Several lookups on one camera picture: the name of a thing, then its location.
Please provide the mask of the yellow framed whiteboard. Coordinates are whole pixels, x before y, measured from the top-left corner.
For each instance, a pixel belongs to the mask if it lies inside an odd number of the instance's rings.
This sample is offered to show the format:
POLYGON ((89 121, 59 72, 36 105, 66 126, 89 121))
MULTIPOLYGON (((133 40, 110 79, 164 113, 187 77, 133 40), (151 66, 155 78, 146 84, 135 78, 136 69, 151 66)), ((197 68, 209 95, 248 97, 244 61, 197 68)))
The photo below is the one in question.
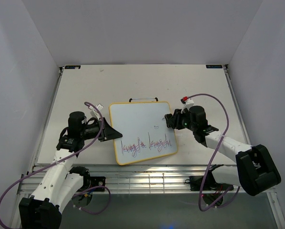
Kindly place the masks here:
POLYGON ((124 166, 176 154, 176 134, 164 118, 169 113, 171 108, 166 101, 111 104, 111 126, 122 134, 113 141, 117 164, 124 166))

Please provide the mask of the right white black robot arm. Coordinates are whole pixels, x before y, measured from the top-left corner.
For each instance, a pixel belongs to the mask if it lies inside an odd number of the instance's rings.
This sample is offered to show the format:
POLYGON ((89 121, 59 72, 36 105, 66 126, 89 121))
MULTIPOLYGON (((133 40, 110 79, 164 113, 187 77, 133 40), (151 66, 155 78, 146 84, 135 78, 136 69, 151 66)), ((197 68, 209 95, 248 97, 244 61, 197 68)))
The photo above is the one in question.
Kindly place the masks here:
POLYGON ((195 140, 214 149, 236 163, 236 167, 210 166, 201 184, 217 189, 221 184, 240 186, 250 196, 268 190, 281 183, 278 169, 264 145, 251 146, 224 136, 218 128, 208 124, 201 106, 176 109, 164 116, 168 128, 192 131, 195 140))

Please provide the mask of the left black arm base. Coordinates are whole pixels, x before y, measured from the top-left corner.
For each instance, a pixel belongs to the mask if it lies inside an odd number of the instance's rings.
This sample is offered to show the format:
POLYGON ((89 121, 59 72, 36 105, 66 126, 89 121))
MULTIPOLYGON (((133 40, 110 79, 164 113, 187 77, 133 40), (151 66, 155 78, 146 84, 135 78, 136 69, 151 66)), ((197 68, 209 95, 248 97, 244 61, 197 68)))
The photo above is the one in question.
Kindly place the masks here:
POLYGON ((88 178, 89 181, 89 188, 92 187, 97 187, 96 189, 91 189, 88 191, 88 193, 92 193, 92 192, 104 192, 105 191, 105 184, 106 184, 106 177, 89 177, 88 178))

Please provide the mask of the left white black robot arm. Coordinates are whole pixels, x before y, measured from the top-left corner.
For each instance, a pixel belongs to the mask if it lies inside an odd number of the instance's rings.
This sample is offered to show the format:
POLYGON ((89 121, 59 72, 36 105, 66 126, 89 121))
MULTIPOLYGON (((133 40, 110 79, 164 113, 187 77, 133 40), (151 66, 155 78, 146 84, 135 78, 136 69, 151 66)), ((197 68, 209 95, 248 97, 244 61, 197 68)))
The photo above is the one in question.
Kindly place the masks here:
POLYGON ((100 142, 121 138, 105 118, 86 119, 83 112, 72 112, 68 125, 59 137, 53 166, 48 168, 42 181, 30 197, 19 203, 21 225, 24 229, 57 229, 62 212, 77 192, 91 188, 91 176, 85 167, 74 167, 78 152, 86 140, 100 142))

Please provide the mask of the right blue corner label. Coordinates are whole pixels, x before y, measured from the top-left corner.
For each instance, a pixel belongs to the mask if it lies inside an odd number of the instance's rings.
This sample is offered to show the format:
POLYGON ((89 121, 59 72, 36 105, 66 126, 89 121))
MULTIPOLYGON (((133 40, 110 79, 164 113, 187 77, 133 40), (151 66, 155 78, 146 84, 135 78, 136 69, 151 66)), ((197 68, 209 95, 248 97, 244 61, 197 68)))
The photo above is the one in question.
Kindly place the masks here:
POLYGON ((220 64, 207 64, 206 68, 207 69, 222 69, 223 66, 220 64))

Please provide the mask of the blue corner label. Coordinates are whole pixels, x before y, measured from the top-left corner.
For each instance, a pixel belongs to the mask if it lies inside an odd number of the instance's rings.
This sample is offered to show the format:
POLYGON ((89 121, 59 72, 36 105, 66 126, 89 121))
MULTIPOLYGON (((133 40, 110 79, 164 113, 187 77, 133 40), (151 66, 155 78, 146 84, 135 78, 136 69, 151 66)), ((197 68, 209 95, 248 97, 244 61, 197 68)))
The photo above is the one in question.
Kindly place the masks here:
POLYGON ((80 65, 66 65, 66 66, 64 67, 65 70, 66 70, 66 69, 75 69, 75 70, 77 70, 77 69, 80 69, 80 68, 81 68, 80 65))
POLYGON ((222 69, 223 66, 220 64, 207 64, 206 68, 207 69, 222 69))

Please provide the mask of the left blue corner label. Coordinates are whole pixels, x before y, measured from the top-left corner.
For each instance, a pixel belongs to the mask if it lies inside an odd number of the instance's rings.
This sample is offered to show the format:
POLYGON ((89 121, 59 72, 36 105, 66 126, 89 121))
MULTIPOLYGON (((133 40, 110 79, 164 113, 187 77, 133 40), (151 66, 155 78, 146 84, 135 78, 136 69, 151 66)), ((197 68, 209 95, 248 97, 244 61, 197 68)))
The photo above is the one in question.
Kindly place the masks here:
POLYGON ((77 69, 80 69, 80 68, 81 68, 80 65, 66 65, 66 66, 64 67, 65 70, 66 70, 66 69, 75 69, 75 70, 77 70, 77 69))

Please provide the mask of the aluminium rail frame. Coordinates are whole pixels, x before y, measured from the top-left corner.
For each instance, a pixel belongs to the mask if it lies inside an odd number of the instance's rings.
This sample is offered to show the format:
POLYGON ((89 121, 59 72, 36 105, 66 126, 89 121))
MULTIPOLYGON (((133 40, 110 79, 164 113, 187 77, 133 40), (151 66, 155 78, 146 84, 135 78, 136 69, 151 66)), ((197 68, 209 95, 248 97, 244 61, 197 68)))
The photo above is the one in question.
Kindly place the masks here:
POLYGON ((205 166, 87 166, 93 177, 105 177, 112 194, 187 194, 189 176, 204 175, 205 166))

